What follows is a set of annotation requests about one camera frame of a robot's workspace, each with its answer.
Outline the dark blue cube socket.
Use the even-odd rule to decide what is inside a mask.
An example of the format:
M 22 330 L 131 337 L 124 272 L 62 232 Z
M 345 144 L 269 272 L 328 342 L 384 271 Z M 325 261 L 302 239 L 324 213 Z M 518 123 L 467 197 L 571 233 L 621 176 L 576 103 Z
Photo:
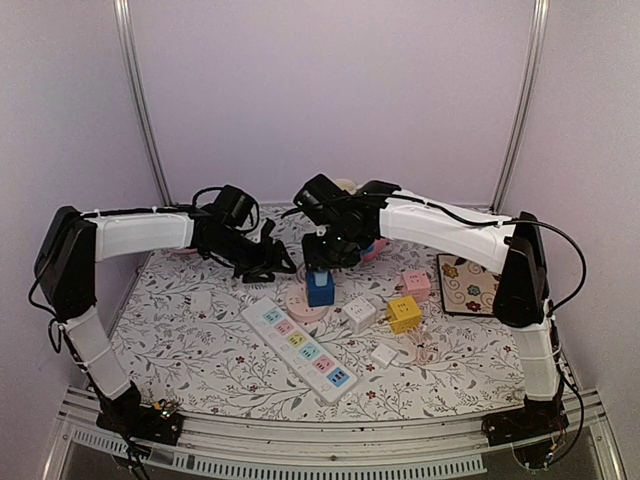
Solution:
M 312 308 L 333 305 L 335 303 L 335 283 L 332 274 L 329 272 L 328 285 L 319 288 L 314 284 L 313 273 L 314 272 L 307 272 L 305 275 L 308 305 Z

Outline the white tiger cube socket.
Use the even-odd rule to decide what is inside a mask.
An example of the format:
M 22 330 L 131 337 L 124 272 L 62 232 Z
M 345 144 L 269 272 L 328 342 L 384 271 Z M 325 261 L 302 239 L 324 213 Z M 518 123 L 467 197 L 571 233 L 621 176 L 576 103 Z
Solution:
M 348 302 L 343 308 L 348 328 L 354 334 L 360 334 L 370 327 L 376 318 L 376 307 L 364 297 L 358 297 Z

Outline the pink cube socket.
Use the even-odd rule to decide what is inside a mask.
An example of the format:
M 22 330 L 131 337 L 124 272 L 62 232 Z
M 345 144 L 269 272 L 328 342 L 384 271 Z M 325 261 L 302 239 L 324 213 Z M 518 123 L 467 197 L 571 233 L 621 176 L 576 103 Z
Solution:
M 428 300 L 431 282 L 424 270 L 407 270 L 401 274 L 401 295 L 411 296 L 417 303 Z

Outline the yellow cube socket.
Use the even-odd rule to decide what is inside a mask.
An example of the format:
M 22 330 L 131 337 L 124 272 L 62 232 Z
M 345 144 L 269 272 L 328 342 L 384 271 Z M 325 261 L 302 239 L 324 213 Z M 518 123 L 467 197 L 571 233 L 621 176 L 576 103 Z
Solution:
M 400 335 L 419 326 L 422 311 L 412 296 L 390 300 L 385 317 L 394 335 Z

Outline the white multicolour power strip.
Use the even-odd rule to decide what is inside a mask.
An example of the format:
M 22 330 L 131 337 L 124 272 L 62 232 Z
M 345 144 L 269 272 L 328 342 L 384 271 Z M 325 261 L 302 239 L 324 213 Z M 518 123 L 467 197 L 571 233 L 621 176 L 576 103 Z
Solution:
M 335 404 L 357 385 L 358 376 L 270 298 L 259 299 L 242 310 L 241 315 L 324 402 Z

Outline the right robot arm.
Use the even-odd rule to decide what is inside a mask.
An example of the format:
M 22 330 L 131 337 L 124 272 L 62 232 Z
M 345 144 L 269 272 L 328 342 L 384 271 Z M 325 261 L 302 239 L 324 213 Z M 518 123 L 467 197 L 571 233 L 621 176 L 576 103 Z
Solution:
M 376 240 L 407 241 L 472 261 L 499 276 L 494 316 L 514 337 L 525 380 L 517 427 L 537 436 L 552 424 L 562 380 L 552 341 L 546 260 L 537 220 L 454 207 L 379 180 L 356 192 L 323 174 L 307 181 L 294 205 L 318 227 L 302 240 L 307 271 L 356 266 Z

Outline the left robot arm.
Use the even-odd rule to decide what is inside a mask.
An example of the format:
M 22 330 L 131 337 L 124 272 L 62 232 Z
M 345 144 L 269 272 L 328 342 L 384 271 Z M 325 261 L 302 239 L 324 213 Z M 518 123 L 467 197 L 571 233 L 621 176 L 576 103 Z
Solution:
M 158 250 L 196 251 L 230 269 L 245 283 L 270 282 L 296 267 L 265 220 L 243 230 L 211 206 L 178 205 L 81 212 L 67 205 L 53 215 L 34 263 L 33 291 L 53 317 L 74 361 L 87 375 L 102 409 L 128 434 L 148 426 L 135 383 L 112 348 L 102 309 L 100 265 Z

